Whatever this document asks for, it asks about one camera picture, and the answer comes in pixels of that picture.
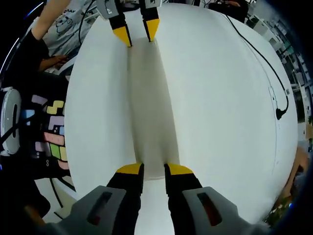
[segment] white foam sheet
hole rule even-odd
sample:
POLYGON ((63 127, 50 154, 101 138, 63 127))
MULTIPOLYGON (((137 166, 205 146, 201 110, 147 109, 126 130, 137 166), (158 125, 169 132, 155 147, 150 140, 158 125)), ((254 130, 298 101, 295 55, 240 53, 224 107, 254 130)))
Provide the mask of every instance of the white foam sheet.
POLYGON ((133 41, 128 50, 128 82, 137 161, 145 164, 145 179, 164 178, 164 164, 179 164, 179 154, 157 41, 133 41))
MULTIPOLYGON (((166 159, 179 161, 255 223, 270 210, 292 167, 292 93, 287 113, 277 120, 275 109, 286 106, 278 79, 222 14, 184 4, 165 4, 158 13, 156 43, 141 42, 146 35, 139 11, 126 13, 133 48, 100 17, 84 40, 65 115, 76 191, 84 196, 106 185, 122 165, 142 160, 151 179, 161 176, 166 159)), ((233 21, 291 91, 270 44, 233 21)), ((171 226, 164 180, 146 181, 136 231, 174 234, 171 226)))

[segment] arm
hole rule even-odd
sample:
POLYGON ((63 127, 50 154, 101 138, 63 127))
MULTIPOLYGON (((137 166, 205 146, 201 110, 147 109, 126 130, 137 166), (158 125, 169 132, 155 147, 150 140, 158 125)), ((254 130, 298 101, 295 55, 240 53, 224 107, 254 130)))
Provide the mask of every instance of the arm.
POLYGON ((31 29, 37 40, 43 38, 53 22, 62 14, 71 0, 50 0, 44 7, 37 23, 31 29))

